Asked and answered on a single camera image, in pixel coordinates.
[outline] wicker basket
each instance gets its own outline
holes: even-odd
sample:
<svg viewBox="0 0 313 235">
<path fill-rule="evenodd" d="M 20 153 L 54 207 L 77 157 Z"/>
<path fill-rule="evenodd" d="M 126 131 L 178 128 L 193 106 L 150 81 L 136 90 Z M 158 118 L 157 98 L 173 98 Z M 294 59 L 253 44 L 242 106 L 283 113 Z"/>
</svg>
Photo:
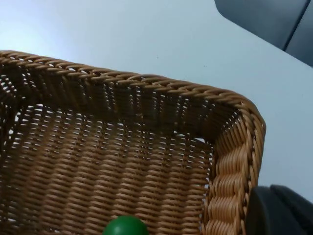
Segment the wicker basket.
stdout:
<svg viewBox="0 0 313 235">
<path fill-rule="evenodd" d="M 265 123 L 231 91 L 0 51 L 0 234 L 245 234 Z"/>
</svg>

